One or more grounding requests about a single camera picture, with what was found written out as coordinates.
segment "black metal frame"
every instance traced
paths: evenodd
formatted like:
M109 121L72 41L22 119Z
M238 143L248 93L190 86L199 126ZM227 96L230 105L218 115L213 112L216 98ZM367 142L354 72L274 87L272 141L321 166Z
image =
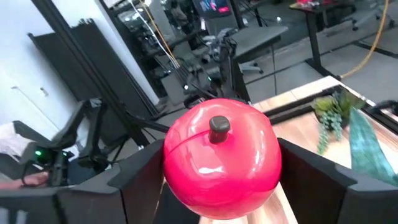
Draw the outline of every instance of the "black metal frame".
M272 125L290 120L292 118L296 118L298 116L304 115L306 113L313 112L313 108L311 106L311 102L323 96L330 96L336 91L347 90L342 85L337 85L331 88L327 88L319 93L307 96L302 98L301 100L297 100L295 102L286 104L284 106L280 106L270 111L264 112L264 114L270 119ZM398 122L386 115L385 113L378 111L377 113L371 113L370 109L373 105L370 105L368 102L362 107L361 111L371 117L373 120L377 121L379 124L387 128L392 133L398 135Z
M318 39L317 39L317 15L312 12L305 13L305 20L307 23L308 36L310 37L312 58L305 60L305 62L315 69L319 74L324 77L331 76L337 80L341 80L339 75L334 75L322 66L321 55L319 52Z
M79 41L73 35L71 28L61 13L51 0L32 0L36 8L43 15L54 32L59 35L62 43L79 61L82 69L87 73L90 79L98 86L104 101L114 110L117 117L127 130L127 133L139 146L149 145L149 141L142 133L140 128L134 124L126 113L124 105L118 99L115 92L104 79L101 72L94 66L93 62L87 56Z

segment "wooden table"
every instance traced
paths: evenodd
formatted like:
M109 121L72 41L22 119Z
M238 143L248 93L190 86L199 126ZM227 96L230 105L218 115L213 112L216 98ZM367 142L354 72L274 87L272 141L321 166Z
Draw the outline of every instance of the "wooden table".
M276 107L286 105L293 101L305 98L321 92L324 89L333 87L335 85L343 85L338 80L332 77L325 77L318 81L306 84L291 91L282 93L268 100L253 105L259 111L269 111ZM345 86L355 95L363 98L360 94ZM398 136L381 126L376 121L369 119L376 136L379 140L380 146L384 151L387 160L390 162L392 168L398 172ZM274 126L276 135L284 138L292 143L295 143L312 152L317 151L318 144L318 121L313 113L305 114L303 116L284 121ZM346 128L343 133L343 139L338 142L331 138L327 152L323 155L332 161L335 161L345 167L351 167L351 155L349 151L349 129ZM280 184L275 189L274 194L270 199L260 208L251 214L237 218L235 220L209 220L201 217L200 224L265 224L265 223L297 223L293 211L287 201L285 193Z

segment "pink glossy sphere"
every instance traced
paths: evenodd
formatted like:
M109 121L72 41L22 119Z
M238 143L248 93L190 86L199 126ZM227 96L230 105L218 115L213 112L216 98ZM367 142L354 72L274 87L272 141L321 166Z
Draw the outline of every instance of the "pink glossy sphere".
M209 140L210 119L223 116L226 139ZM269 119L252 106L209 100L176 120L164 142L164 174L175 196L195 213L229 220L259 208L275 189L281 154Z

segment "computer monitor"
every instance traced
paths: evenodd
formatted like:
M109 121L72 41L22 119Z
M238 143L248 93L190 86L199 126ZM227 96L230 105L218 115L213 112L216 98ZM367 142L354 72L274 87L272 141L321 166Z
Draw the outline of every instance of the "computer monitor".
M199 15L204 19L215 19L231 15L228 0L195 0L193 1Z

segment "green plant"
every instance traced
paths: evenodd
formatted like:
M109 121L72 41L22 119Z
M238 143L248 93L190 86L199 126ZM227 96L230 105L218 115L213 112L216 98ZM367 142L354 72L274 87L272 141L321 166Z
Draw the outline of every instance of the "green plant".
M329 131L333 131L337 140L343 137L341 123L348 120L350 109L361 108L365 102L348 91L335 92L331 96L320 97L314 100L313 109L319 119L318 153L323 154L329 144Z

